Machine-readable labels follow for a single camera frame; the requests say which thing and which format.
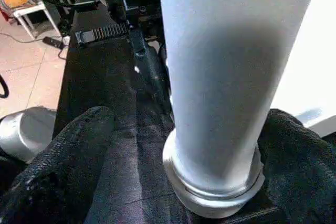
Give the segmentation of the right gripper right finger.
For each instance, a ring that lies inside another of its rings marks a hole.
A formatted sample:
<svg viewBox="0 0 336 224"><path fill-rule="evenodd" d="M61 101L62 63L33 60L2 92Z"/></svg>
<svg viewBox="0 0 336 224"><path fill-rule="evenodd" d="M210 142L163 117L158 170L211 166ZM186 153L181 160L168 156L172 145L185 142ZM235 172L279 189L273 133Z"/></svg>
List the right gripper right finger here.
<svg viewBox="0 0 336 224"><path fill-rule="evenodd" d="M335 223L335 140L271 109L258 146L267 196L291 223Z"/></svg>

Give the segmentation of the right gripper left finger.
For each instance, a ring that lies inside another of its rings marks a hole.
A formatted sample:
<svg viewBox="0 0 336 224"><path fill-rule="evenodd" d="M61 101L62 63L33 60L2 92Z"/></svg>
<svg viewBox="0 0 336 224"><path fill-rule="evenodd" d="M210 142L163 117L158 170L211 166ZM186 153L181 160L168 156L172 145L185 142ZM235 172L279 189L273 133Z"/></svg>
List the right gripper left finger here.
<svg viewBox="0 0 336 224"><path fill-rule="evenodd" d="M1 223L83 223L113 121L109 108L97 106L66 125L1 197Z"/></svg>

